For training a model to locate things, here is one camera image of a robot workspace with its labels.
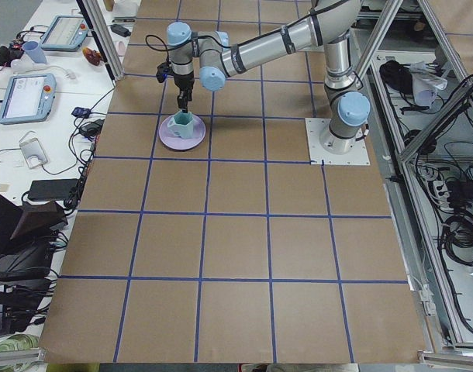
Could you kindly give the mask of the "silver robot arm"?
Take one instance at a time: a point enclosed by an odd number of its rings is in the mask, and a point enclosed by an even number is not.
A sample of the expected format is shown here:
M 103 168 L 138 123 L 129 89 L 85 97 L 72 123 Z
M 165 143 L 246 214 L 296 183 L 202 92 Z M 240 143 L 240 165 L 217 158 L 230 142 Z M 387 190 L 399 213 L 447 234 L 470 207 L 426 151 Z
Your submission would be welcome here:
M 193 59 L 199 59 L 199 79 L 209 91 L 222 89 L 227 78 L 244 74 L 278 58 L 310 47 L 323 47 L 326 58 L 325 92 L 332 119 L 319 141 L 330 153 L 345 154 L 357 140 L 371 110 L 368 99 L 355 85 L 360 76 L 350 58 L 350 27 L 361 10 L 356 0 L 315 1 L 300 19 L 242 43 L 230 44 L 224 32 L 196 32 L 189 24 L 167 27 L 165 62 L 156 78 L 171 76 L 179 89 L 178 108 L 188 110 L 194 84 Z

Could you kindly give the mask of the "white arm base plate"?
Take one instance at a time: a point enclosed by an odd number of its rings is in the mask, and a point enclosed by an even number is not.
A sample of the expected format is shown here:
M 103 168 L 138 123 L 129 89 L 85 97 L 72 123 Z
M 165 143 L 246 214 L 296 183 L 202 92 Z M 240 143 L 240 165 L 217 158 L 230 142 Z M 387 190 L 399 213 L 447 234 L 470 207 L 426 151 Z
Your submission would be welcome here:
M 313 165 L 369 166 L 367 147 L 359 129 L 352 139 L 330 132 L 330 119 L 305 118 L 309 159 Z

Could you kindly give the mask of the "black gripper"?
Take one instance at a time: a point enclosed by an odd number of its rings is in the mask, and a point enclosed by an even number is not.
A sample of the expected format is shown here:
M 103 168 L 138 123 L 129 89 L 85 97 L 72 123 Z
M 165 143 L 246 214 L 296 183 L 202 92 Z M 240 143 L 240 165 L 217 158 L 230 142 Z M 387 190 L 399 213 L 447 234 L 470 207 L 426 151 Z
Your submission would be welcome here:
M 192 89 L 194 85 L 194 72 L 188 74 L 173 73 L 174 83 L 180 90 L 177 96 L 178 108 L 184 112 L 188 112 L 188 105 L 192 101 Z

